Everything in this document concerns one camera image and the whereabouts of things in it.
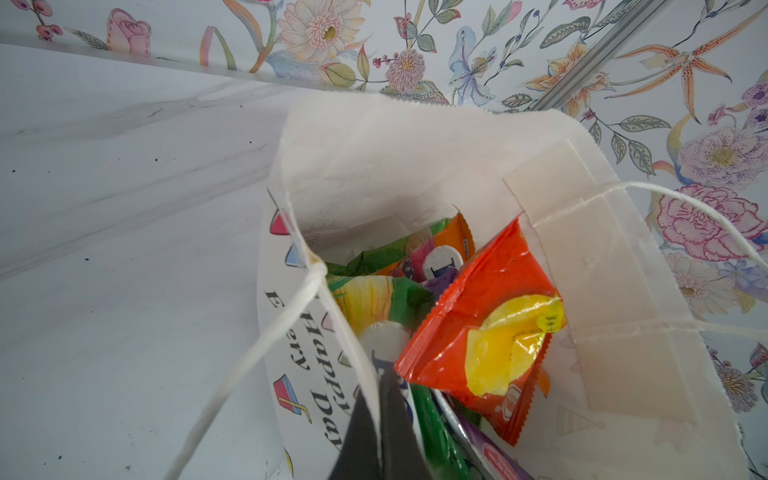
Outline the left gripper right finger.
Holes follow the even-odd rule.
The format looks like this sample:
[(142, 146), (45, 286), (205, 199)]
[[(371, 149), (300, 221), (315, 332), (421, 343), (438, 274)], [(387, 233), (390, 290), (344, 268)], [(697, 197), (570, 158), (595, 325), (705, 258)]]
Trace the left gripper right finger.
[(432, 480), (393, 370), (385, 371), (379, 390), (382, 479)]

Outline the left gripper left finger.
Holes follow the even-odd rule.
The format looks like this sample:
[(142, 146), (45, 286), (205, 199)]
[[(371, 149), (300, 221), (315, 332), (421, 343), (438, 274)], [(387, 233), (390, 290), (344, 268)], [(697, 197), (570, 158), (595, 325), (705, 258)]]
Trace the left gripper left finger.
[(367, 401), (360, 395), (356, 401), (342, 449), (328, 476), (330, 480), (379, 480), (378, 424), (372, 419)]

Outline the purple snack bag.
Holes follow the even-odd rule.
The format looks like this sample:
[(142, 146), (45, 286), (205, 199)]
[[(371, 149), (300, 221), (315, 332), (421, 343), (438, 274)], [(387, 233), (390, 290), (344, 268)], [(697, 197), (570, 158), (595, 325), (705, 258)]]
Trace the purple snack bag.
[(468, 463), (472, 479), (534, 479), (478, 426), (458, 412), (445, 394), (434, 389), (431, 394), (462, 459)]

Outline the small red snack packet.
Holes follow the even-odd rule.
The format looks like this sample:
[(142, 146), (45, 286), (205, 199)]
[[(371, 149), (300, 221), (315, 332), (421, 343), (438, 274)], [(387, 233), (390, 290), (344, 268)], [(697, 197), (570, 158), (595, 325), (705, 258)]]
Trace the small red snack packet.
[(514, 446), (552, 336), (565, 325), (564, 300), (513, 220), (460, 270), (395, 370), (479, 413)]

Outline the green Foxs candy bag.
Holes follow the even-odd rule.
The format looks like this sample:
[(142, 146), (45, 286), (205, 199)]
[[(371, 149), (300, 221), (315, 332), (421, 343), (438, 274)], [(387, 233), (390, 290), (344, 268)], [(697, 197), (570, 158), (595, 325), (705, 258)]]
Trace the green Foxs candy bag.
[[(433, 306), (434, 294), (412, 280), (390, 276), (329, 275), (327, 282), (378, 377), (386, 370), (395, 372), (396, 361)], [(432, 479), (470, 479), (431, 392), (395, 374)]]

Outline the pink Foxs candy bag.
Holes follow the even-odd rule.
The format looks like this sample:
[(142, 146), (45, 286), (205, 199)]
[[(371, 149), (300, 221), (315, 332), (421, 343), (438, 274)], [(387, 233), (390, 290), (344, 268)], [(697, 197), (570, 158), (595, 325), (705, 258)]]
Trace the pink Foxs candy bag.
[(402, 273), (439, 297), (456, 279), (463, 264), (464, 257), (455, 247), (429, 240), (403, 261)]

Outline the orange Foxs candy bag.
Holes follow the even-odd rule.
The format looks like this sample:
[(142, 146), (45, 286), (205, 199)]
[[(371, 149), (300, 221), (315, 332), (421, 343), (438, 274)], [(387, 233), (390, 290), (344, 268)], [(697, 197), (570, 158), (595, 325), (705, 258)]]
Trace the orange Foxs candy bag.
[(429, 240), (435, 240), (437, 245), (455, 247), (464, 257), (464, 263), (476, 253), (469, 225), (464, 216), (457, 213), (399, 240), (364, 251), (347, 264), (328, 263), (328, 272), (337, 276), (405, 277), (402, 273), (403, 261)]

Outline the white paper gift bag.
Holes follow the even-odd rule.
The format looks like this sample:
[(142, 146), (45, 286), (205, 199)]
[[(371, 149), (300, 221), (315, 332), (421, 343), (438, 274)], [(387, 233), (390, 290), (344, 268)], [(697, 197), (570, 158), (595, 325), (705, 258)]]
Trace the white paper gift bag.
[(265, 235), (260, 337), (169, 470), (178, 478), (224, 402), (260, 361), (275, 372), (303, 313), (328, 314), (341, 387), (377, 412), (374, 367), (320, 284), (324, 259), (416, 231), (452, 208), (488, 241), (515, 217), (564, 294), (570, 344), (545, 358), (554, 392), (505, 452), (549, 479), (746, 479), (724, 387), (664, 255), (587, 130), (556, 110), (493, 114), (378, 94), (314, 93), (287, 114), (268, 183), (295, 267)]

